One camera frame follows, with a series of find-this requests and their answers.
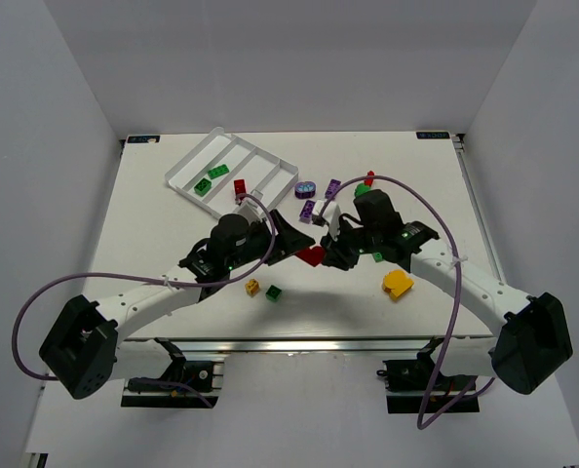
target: black label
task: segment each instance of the black label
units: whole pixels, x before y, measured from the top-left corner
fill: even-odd
[[[415,132],[417,139],[449,139],[448,132]]]
[[[128,136],[127,143],[159,143],[159,135],[136,135]]]

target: small toy block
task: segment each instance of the small toy block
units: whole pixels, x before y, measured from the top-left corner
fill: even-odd
[[[280,288],[272,285],[270,288],[268,288],[268,291],[266,291],[266,297],[271,301],[276,302],[279,300],[282,292],[283,291]]]
[[[403,270],[394,270],[387,273],[383,278],[383,291],[389,294],[393,300],[397,300],[401,295],[410,290],[413,280],[408,278]]]
[[[259,283],[257,282],[257,280],[249,280],[245,285],[244,285],[245,289],[247,290],[247,294],[250,297],[255,296],[257,293],[259,293]]]
[[[229,168],[227,168],[226,164],[222,164],[208,171],[208,176],[210,176],[211,180],[214,180],[216,177],[224,176],[225,174],[229,174]]]
[[[374,173],[374,171],[369,171],[367,173],[368,176],[376,176],[376,174]],[[364,182],[365,185],[367,185],[368,187],[371,187],[371,185],[374,183],[374,179],[371,177],[368,177],[366,179],[366,181]]]
[[[363,195],[366,192],[369,192],[371,190],[371,187],[369,185],[365,185],[364,183],[360,183],[359,185],[357,185],[357,188],[355,188],[355,198]]]
[[[293,188],[293,194],[296,198],[304,200],[316,195],[316,182],[299,182]]]
[[[311,266],[318,266],[325,259],[327,252],[324,247],[316,246],[311,249],[307,248],[302,251],[296,252],[298,258],[300,258],[305,263],[309,263]]]
[[[339,185],[341,185],[341,182],[339,180],[336,180],[334,178],[330,180],[330,182],[328,183],[327,192],[325,193],[325,198],[327,200],[331,198],[333,193],[337,191]]]
[[[238,198],[238,195],[241,195],[242,193],[247,193],[247,185],[244,182],[244,179],[236,178],[233,181],[233,189],[235,190],[235,201],[239,202],[240,199]]]
[[[194,193],[196,193],[199,197],[202,197],[208,193],[211,188],[212,182],[203,177],[201,180],[199,180],[199,183],[194,186]]]
[[[313,212],[313,208],[315,206],[315,202],[307,200],[305,202],[305,206],[302,207],[302,210],[300,211],[300,218],[298,220],[309,224],[311,222],[311,213]]]

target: white tray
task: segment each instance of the white tray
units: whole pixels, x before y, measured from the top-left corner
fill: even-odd
[[[208,170],[222,164],[229,174],[210,179]],[[203,177],[212,182],[212,188],[201,197],[194,186]],[[174,191],[216,218],[239,209],[233,190],[237,178],[245,181],[249,193],[260,192],[261,202],[272,210],[298,182],[298,167],[216,127],[165,175]]]

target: red block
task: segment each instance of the red block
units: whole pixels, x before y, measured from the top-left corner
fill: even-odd
[[[295,255],[302,261],[309,263],[311,266],[318,266],[325,259],[326,251],[322,246],[312,247],[311,249],[305,249],[303,251],[297,252]]]
[[[376,174],[374,173],[374,171],[369,171],[369,172],[367,173],[367,175],[368,175],[368,176],[376,176]],[[374,179],[373,179],[373,178],[370,178],[370,177],[368,177],[368,178],[366,179],[366,181],[364,182],[364,184],[367,185],[368,187],[371,187],[371,185],[372,185],[373,183],[374,183]]]
[[[238,195],[242,193],[247,193],[247,185],[244,182],[243,178],[236,178],[233,181],[233,188],[235,189],[235,201],[238,202]]]

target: white table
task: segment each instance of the white table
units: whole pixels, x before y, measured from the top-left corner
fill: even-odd
[[[244,134],[244,139],[286,159],[314,180],[322,197],[331,178],[347,180],[373,170],[397,177],[434,204],[466,254],[490,271],[478,222],[452,142],[418,140],[414,133]],[[93,265],[95,271],[157,276],[185,257],[194,243],[208,237],[216,220],[172,191],[164,174],[202,135],[166,135],[159,143],[127,144]],[[390,194],[406,221],[421,220],[437,228],[426,209],[401,188],[377,180],[374,188]],[[342,210],[355,213],[354,188],[337,197]],[[304,201],[289,193],[279,205],[282,215],[317,242],[324,228],[298,222]],[[349,272],[312,268],[297,258],[253,274],[263,289],[283,290],[278,303],[264,294],[250,298],[244,284],[225,288],[205,302],[174,313],[135,336],[270,338],[314,336],[432,336],[444,332],[452,299],[417,281],[398,303],[380,289],[383,276],[397,265],[375,263],[364,255]],[[120,293],[135,285],[90,280],[88,298]],[[462,310],[458,334],[488,334]]]
[[[411,133],[243,137],[298,165],[302,178],[315,180],[321,193],[332,177],[344,180],[368,170],[398,177],[434,203],[462,253],[490,268],[449,140],[418,141]],[[163,184],[164,173],[201,138],[162,136],[158,144],[126,146],[95,271],[159,275],[207,236],[214,220]],[[436,225],[401,189],[375,184],[392,194],[404,219]],[[351,200],[351,191],[339,197],[348,211]],[[293,221],[301,206],[290,194],[280,209]],[[295,225],[318,240],[322,235],[315,226]],[[254,275],[264,287],[274,283],[284,289],[280,302],[270,303],[262,294],[251,299],[243,285],[234,285],[138,335],[272,340],[443,333],[451,299],[417,282],[409,296],[392,303],[380,290],[382,276],[392,268],[366,257],[351,272],[316,274],[289,259]],[[91,281],[85,294],[102,297],[122,288],[119,282]],[[467,311],[457,332],[487,334]],[[577,439],[553,378],[528,397],[496,385],[482,399],[480,414],[446,414],[420,432],[414,415],[387,414],[383,383],[374,376],[381,360],[378,353],[232,354],[214,410],[122,409],[122,381],[81,401],[49,383],[27,451],[48,453],[48,468],[579,464]]]

